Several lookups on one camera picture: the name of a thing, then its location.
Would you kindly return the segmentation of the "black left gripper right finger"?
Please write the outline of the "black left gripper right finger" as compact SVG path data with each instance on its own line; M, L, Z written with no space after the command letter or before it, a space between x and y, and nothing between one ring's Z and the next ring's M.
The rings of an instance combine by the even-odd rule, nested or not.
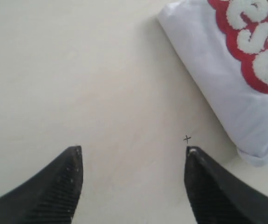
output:
M186 148L184 184L198 224L268 224L268 196L204 152Z

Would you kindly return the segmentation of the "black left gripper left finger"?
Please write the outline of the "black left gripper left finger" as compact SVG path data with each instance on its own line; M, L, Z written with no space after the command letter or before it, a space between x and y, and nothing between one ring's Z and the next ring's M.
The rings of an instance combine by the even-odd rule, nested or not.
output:
M39 173L0 197L0 224L70 224L82 185L82 148L68 147Z

